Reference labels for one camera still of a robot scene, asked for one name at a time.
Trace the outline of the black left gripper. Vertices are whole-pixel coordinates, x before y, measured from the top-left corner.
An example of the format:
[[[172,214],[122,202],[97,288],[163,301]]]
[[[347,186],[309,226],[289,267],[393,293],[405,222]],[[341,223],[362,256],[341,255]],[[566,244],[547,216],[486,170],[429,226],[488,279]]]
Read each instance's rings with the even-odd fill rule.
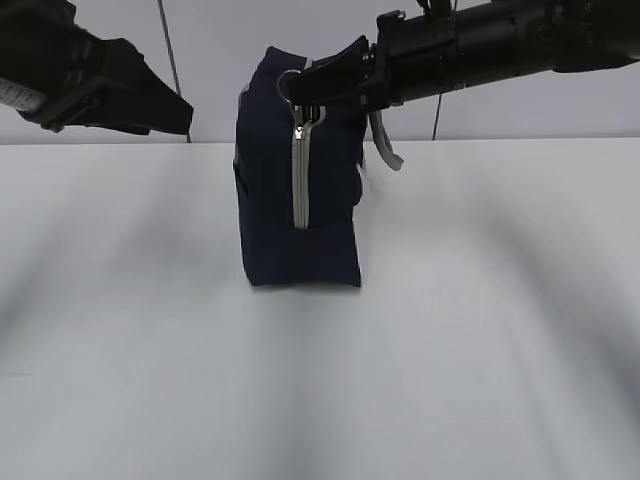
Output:
[[[58,133],[86,126],[188,133],[193,107],[125,39],[102,40],[69,1],[1,3],[1,104]]]

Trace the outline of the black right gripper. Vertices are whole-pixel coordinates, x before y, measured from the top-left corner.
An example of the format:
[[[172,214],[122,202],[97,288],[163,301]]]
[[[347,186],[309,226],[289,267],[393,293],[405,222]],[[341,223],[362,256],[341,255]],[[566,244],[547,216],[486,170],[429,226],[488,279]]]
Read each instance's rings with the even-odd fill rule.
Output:
[[[463,19],[455,10],[426,10],[412,18],[400,10],[382,14],[373,42],[361,35],[292,74],[286,81],[289,100],[378,111],[462,89]]]

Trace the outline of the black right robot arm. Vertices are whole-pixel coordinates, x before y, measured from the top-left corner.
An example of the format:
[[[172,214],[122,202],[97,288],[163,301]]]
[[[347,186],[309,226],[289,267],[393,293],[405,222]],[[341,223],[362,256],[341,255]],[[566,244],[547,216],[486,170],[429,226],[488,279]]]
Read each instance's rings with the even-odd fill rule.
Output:
[[[636,1],[489,1],[455,11],[422,2],[422,15],[377,19],[375,43],[359,37],[291,76],[300,106],[367,112],[545,71],[581,73],[639,60]]]

